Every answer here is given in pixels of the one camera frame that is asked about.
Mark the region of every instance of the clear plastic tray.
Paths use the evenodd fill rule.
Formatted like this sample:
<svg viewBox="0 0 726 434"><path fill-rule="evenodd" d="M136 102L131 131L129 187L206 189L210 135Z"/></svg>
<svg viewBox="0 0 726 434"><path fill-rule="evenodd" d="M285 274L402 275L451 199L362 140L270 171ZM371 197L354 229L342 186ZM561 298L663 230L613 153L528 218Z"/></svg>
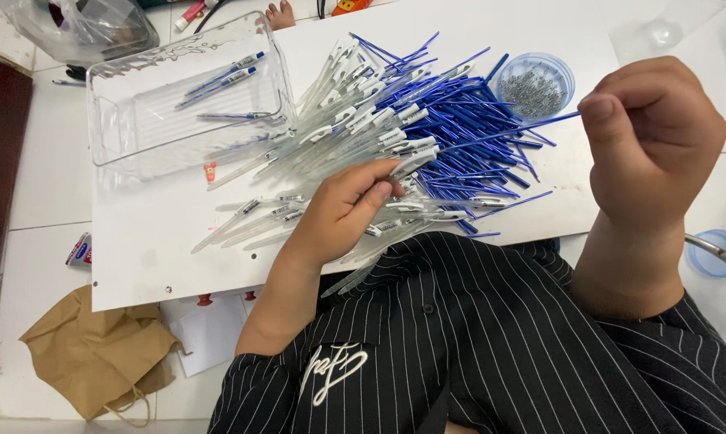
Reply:
<svg viewBox="0 0 726 434"><path fill-rule="evenodd" d="M183 108L184 94L263 52L256 72ZM258 150L270 133L296 123L280 47L266 17L251 12L144 53L93 65L87 73L92 161L139 178L154 178L224 154L234 161ZM204 120L200 113L266 112L252 120Z"/></svg>

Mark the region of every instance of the orange power strip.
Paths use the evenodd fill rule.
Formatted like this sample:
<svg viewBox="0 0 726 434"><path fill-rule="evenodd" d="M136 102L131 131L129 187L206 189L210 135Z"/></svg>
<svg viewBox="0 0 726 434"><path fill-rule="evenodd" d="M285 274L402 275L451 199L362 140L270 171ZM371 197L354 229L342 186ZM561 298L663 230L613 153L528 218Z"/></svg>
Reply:
<svg viewBox="0 0 726 434"><path fill-rule="evenodd" d="M341 14L346 14L348 12L355 12L359 11L361 9L365 9L370 5L370 0L341 0L336 5L336 8L333 10L333 12L330 13L331 16L338 16Z"/></svg>

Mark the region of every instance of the black striped shirt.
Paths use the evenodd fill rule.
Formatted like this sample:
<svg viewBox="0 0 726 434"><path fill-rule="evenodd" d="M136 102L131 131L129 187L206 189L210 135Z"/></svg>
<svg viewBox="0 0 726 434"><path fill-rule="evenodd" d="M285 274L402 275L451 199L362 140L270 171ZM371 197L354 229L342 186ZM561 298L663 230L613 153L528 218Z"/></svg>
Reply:
<svg viewBox="0 0 726 434"><path fill-rule="evenodd" d="M393 245L284 352L234 359L209 432L726 434L726 344L693 300L589 317L556 243Z"/></svg>

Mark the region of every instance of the toe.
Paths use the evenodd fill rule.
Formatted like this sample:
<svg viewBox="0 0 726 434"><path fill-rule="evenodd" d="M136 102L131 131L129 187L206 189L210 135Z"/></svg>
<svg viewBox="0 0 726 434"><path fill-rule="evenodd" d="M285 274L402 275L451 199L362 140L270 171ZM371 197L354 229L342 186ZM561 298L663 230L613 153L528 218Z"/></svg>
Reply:
<svg viewBox="0 0 726 434"><path fill-rule="evenodd" d="M285 14L293 14L293 6L290 5L288 0L282 0L280 2L280 10Z"/></svg>

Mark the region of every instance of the black cable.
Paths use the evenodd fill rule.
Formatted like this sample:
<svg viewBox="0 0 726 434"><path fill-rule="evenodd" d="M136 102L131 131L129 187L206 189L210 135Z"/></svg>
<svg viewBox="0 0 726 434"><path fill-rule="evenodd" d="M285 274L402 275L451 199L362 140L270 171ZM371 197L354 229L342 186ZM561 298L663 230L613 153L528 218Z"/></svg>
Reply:
<svg viewBox="0 0 726 434"><path fill-rule="evenodd" d="M194 31L194 34L195 35L197 33L199 33L200 30L202 30L202 27L205 25L205 23L208 22L208 20L210 19L210 17L213 16L213 14L215 13L215 11L219 10L219 8L224 3L226 3L226 0L219 0L219 2L216 3L215 6L213 6L212 9L210 9L210 12L208 12L207 15L205 15L205 17L202 19L202 22L197 26L197 29Z"/></svg>

